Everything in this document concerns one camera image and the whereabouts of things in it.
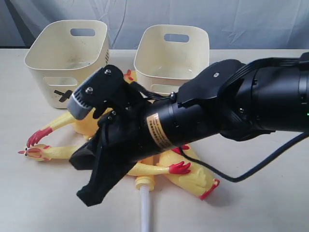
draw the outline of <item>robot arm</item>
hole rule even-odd
[[[113,65],[99,69],[76,89],[68,104],[78,120],[92,108],[96,108],[94,117],[107,107],[113,109],[100,119],[96,135],[70,159],[76,169],[83,169],[84,156],[93,162],[90,181],[78,191],[78,197],[88,206],[101,203],[137,161],[214,134],[245,141],[275,131],[307,133],[308,63],[309,53],[300,58],[260,59],[247,65],[223,60],[168,97],[151,93],[136,82],[125,82]],[[234,182],[257,172],[284,149]]]

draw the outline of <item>table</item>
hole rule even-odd
[[[27,138],[64,110],[50,107],[24,65],[26,49],[0,49],[0,231],[136,232],[140,195],[126,176],[100,205],[87,208],[75,195],[89,180],[67,161],[36,162],[17,151]],[[111,63],[133,68],[134,50],[111,51]],[[304,50],[211,50],[211,63],[243,62]],[[204,160],[238,176],[297,133],[277,132],[247,142],[213,136],[192,144]],[[41,141],[51,146],[80,144],[70,126]],[[154,232],[303,232],[309,230],[309,144],[300,143],[256,175],[238,184],[221,180],[204,201],[157,176],[151,193]]]

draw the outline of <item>white cable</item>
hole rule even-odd
[[[150,231],[150,196],[149,186],[142,185],[140,187],[140,221],[141,232]]]

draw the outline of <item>warning label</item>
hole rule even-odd
[[[147,125],[152,138],[160,148],[172,146],[172,143],[163,131],[158,113],[147,117]]]

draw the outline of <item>white plastic basket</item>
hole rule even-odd
[[[167,95],[209,66],[206,31],[180,25],[148,28],[140,41],[134,67],[137,81],[149,91]]]
[[[107,26],[96,20],[48,25],[29,49],[25,64],[47,102],[66,108],[71,93],[109,59]]]

